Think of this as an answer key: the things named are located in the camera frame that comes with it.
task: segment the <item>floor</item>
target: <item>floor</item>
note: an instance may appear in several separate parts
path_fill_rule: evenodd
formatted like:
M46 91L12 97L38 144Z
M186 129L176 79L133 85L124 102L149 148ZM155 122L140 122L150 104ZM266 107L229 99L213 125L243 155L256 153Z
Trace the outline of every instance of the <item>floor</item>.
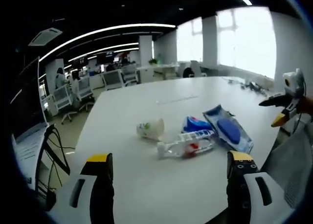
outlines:
M155 81L161 81L161 80L162 80L162 75L156 73ZM103 91L104 91L104 88L94 90L93 93L94 93L95 99L97 99ZM62 116L56 116L50 122L50 124L53 123L56 125L56 128L58 129L60 133L62 145L63 147L65 147L64 152L66 154L66 159L70 167L71 167L72 157L74 155L73 152L75 150L77 140L84 126L84 123L88 117L88 114L89 114L88 112L81 111L77 115L73 116L72 122L65 121L63 125L61 124ZM281 142L286 140L286 138L287 137L283 133L279 133L275 146L279 145ZM51 139L54 142L57 142L56 138L52 137ZM59 158L63 159L61 150L53 145L52 147L55 153L59 156ZM60 183L64 184L68 180L68 175L65 172L63 172L61 168L59 168L58 166L56 167L57 167L58 174L55 168L52 169L49 187L59 189L61 187ZM224 224L224 223L227 223L226 218L227 218L227 211L224 211L220 215L218 215L216 218L209 221L208 224Z

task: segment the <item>plastic cup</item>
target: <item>plastic cup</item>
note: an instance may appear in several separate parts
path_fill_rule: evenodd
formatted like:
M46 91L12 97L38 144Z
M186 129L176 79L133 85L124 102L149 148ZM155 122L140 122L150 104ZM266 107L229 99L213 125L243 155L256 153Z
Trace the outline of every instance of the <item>plastic cup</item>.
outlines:
M159 120L147 120L137 124L136 130L141 137L160 141L160 136L164 133L164 121L162 118Z

